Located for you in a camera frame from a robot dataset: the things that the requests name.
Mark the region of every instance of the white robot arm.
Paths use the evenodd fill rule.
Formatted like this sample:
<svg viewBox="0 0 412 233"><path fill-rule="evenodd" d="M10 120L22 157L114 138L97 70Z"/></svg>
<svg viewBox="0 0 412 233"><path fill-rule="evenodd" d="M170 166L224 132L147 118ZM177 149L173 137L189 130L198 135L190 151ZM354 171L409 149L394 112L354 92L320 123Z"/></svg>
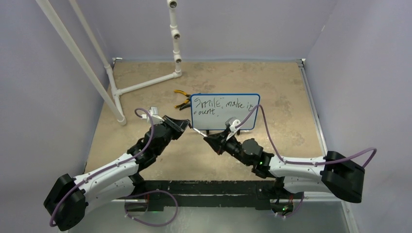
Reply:
<svg viewBox="0 0 412 233"><path fill-rule="evenodd" d="M51 226L66 231L93 209L141 192L144 180L139 172L153 164L170 141L177 140L190 124L188 119L159 117L154 107L146 113L151 117L138 116L150 120L153 126L118 159L83 175L72 178L65 174L57 179L43 203L51 215Z"/></svg>
<svg viewBox="0 0 412 233"><path fill-rule="evenodd" d="M276 178L272 193L287 198L306 191L326 192L348 202L361 202L365 169L349 157L335 151L315 158L288 158L264 152L254 138L243 143L236 140L234 135L239 125L239 120L231 118L226 122L225 131L203 139L217 154L227 152L246 166L252 166L257 176Z"/></svg>

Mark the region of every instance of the purple wall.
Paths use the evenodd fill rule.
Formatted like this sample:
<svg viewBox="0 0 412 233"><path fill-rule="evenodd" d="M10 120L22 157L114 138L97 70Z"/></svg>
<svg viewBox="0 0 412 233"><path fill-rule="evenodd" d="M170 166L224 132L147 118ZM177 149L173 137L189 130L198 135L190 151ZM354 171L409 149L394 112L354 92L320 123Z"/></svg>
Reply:
<svg viewBox="0 0 412 233"><path fill-rule="evenodd" d="M52 4L107 85L69 3ZM0 31L0 232L55 233L42 203L83 171L103 100L35 1L1 1Z"/></svg>
<svg viewBox="0 0 412 233"><path fill-rule="evenodd" d="M78 1L110 55L172 59L166 0ZM308 55L337 0L178 0L184 59L285 60Z"/></svg>
<svg viewBox="0 0 412 233"><path fill-rule="evenodd" d="M340 0L306 60L328 149L378 148L353 205L362 233L412 228L411 12L410 0Z"/></svg>

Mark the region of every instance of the cable clip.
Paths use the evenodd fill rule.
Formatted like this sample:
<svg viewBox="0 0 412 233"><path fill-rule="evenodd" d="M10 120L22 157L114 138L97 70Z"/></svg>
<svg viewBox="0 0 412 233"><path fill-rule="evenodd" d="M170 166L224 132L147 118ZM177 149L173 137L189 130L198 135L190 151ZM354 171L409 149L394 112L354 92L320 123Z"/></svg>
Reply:
<svg viewBox="0 0 412 233"><path fill-rule="evenodd" d="M164 119L161 118L161 117L158 115L159 112L158 112L158 110L157 110L157 107L150 107L150 109L148 110L148 112L149 112L150 116L152 116L152 120L153 120L153 124L154 124L154 125L158 125L158 124L161 124L161 123L164 122ZM142 116L142 119L146 119L147 122L150 123L150 119L147 117L146 114L142 114L141 116Z"/></svg>
<svg viewBox="0 0 412 233"><path fill-rule="evenodd" d="M239 131L239 128L237 128L237 126L240 125L240 120L238 120L234 117L231 117L231 118L229 118L229 120L227 120L225 122L225 125L226 125L226 127L229 127L229 129L230 129L230 133L229 133L229 135L227 136L227 139L226 139L226 141L227 141L227 140L229 140L229 138L231 138L233 135L235 135L237 131Z"/></svg>

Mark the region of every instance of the yellow pliers handle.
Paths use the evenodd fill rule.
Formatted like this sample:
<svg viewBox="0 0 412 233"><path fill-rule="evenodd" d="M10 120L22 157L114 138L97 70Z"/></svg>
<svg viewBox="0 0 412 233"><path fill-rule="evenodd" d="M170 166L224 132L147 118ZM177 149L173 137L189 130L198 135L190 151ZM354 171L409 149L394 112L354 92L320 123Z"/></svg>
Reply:
<svg viewBox="0 0 412 233"><path fill-rule="evenodd" d="M175 93L180 93L180 94L188 97L188 99L186 99L182 104L175 105L174 108L181 108L181 107L183 107L184 105L186 105L190 102L190 95L188 93L186 93L184 91L181 91L181 90L174 90L174 92Z"/></svg>

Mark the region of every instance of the whiteboard blue frame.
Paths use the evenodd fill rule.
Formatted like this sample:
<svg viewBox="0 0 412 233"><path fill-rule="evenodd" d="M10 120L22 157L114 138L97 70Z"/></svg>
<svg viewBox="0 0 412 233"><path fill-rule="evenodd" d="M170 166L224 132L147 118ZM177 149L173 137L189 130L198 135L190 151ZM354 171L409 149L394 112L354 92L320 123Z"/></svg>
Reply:
<svg viewBox="0 0 412 233"><path fill-rule="evenodd" d="M260 95L258 93L230 93L230 94L228 94L228 93L220 93L220 94L219 93L210 93L210 94L209 93L197 93L197 94L193 94L193 95L190 96L190 102L191 103L193 103L192 98L194 96L258 96L259 99L257 100L257 104L260 104ZM193 107L192 106L193 105L190 105L190 115L191 115L191 118L192 118L191 123L192 123L192 126L194 128L196 128L193 124ZM250 129L241 129L241 130L252 130L252 129L255 128L256 119L258 117L258 112L259 112L259 108L256 109L255 121L253 122L253 127L250 128Z"/></svg>

